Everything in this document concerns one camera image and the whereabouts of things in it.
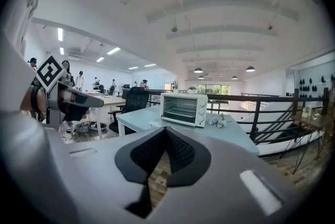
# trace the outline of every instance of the desk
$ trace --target desk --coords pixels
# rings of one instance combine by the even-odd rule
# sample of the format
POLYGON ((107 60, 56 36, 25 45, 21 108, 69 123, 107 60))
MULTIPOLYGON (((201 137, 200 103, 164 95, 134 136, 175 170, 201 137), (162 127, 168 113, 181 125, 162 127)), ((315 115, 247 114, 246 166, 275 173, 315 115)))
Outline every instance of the desk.
MULTIPOLYGON (((109 111, 111 111, 112 106, 121 106, 121 105, 126 104, 125 99, 115 97, 115 96, 108 96, 108 97, 97 96, 97 97, 104 101, 103 107, 109 107, 109 111)), ((102 137, 101 126, 100 126, 101 108, 93 108, 93 109, 95 110, 95 117, 96 117, 96 123, 97 123, 97 127, 98 127, 99 138, 102 139, 103 137, 102 137)))
MULTIPOLYGON (((312 115, 309 116, 309 117, 301 117, 301 115, 292 115, 291 116, 291 119, 292 120, 295 120, 295 121, 298 121, 304 125, 306 125, 308 128, 309 128, 309 131, 310 131, 310 137, 309 137, 309 140, 311 138, 311 135, 317 131, 318 132, 318 137, 319 137, 319 140, 318 140, 318 155, 317 155, 317 159, 319 158, 319 154, 320 154, 320 144, 322 145, 323 148, 325 148, 322 144, 322 141, 321 141, 321 137, 320 137, 320 131, 323 127, 326 127, 328 124, 332 123, 334 121, 334 119, 332 119, 330 116, 328 115, 319 115, 317 116, 317 118, 315 120, 313 120, 313 117, 312 115)), ((304 149, 303 149, 303 154, 301 156, 301 159, 300 161, 298 162, 298 158, 299 158, 299 155, 297 156, 297 162, 296 162, 296 165, 294 167, 294 170, 293 170, 293 174, 298 170, 304 156, 305 156, 305 153, 307 151, 307 148, 308 148, 308 144, 309 144, 309 140, 307 141, 304 149)))
POLYGON ((153 106, 145 109, 140 109, 133 111, 131 113, 125 113, 117 115, 119 134, 120 136, 125 135, 125 126, 135 130, 136 132, 142 132, 149 130, 151 128, 159 126, 171 126, 178 130, 180 128, 187 129, 189 131, 231 142, 233 144, 239 145, 247 151, 258 155, 260 153, 257 146, 249 138, 243 129, 234 121, 230 115, 225 115, 227 121, 227 126, 219 129, 208 124, 208 120, 213 114, 207 113, 206 115, 206 125, 202 127, 192 127, 177 124, 171 121, 165 121, 160 119, 160 106, 153 106))

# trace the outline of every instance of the table leg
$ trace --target table leg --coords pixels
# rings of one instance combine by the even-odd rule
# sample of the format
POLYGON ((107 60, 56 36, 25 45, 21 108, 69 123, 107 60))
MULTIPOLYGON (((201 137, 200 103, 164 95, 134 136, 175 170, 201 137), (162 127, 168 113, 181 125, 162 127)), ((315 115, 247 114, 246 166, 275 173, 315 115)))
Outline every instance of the table leg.
POLYGON ((118 128, 119 128, 119 136, 120 137, 125 136, 126 135, 125 125, 122 124, 120 121, 117 121, 117 125, 118 125, 118 128))
POLYGON ((100 108, 95 108, 95 117, 96 117, 96 125, 98 128, 99 139, 102 139, 103 134, 101 133, 101 125, 100 125, 100 108))

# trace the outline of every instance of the shelf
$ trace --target shelf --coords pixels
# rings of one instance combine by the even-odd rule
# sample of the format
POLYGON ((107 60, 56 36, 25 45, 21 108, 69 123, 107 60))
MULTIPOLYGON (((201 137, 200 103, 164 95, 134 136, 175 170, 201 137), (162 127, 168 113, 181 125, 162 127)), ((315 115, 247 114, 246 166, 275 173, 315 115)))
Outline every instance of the shelf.
POLYGON ((190 110, 186 110, 186 109, 172 108, 172 109, 168 109, 168 110, 166 110, 164 112, 165 113, 169 113, 169 114, 174 114, 174 115, 189 117, 189 118, 195 118, 195 116, 196 116, 196 111, 190 111, 190 110))

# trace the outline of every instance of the white table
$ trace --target white table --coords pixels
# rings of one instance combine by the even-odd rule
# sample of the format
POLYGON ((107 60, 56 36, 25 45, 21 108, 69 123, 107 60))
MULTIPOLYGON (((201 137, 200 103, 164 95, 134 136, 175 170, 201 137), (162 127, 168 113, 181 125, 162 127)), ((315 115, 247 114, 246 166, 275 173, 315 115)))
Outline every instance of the white table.
MULTIPOLYGON (((103 107, 109 107, 109 111, 111 111, 112 106, 122 106, 126 104, 126 100, 115 97, 115 96, 108 96, 108 97, 98 97, 104 101, 103 107)), ((98 128, 98 134, 99 138, 102 139, 102 133, 101 133, 101 126, 100 126, 100 113, 101 108, 94 108, 95 109, 95 117, 96 117, 96 123, 98 128)))
POLYGON ((151 128, 162 126, 171 126, 176 129, 183 128, 203 136, 234 143, 245 148, 254 155, 258 155, 260 153, 259 149, 250 139, 249 135, 243 131, 239 124, 235 122, 230 115, 225 115, 227 126, 222 129, 210 126, 208 124, 208 120, 212 116, 213 114, 206 114, 206 125, 204 128, 181 125, 171 121, 164 121, 160 119, 160 106, 152 106, 145 109, 135 110, 130 113, 117 115, 116 118, 118 120, 120 136, 125 135, 125 126, 136 132, 143 132, 151 128))

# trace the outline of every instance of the potted plant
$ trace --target potted plant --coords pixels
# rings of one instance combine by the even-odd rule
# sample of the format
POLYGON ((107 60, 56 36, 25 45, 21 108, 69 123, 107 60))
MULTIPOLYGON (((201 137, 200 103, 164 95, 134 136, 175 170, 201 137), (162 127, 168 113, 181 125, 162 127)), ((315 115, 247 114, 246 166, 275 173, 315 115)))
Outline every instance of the potted plant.
POLYGON ((191 95, 193 95, 194 93, 195 93, 195 91, 197 90, 197 88, 195 88, 194 86, 190 86, 189 88, 188 88, 188 93, 189 94, 191 94, 191 95))
POLYGON ((174 81, 173 82, 173 92, 174 93, 179 93, 179 86, 178 86, 178 82, 177 81, 174 81))

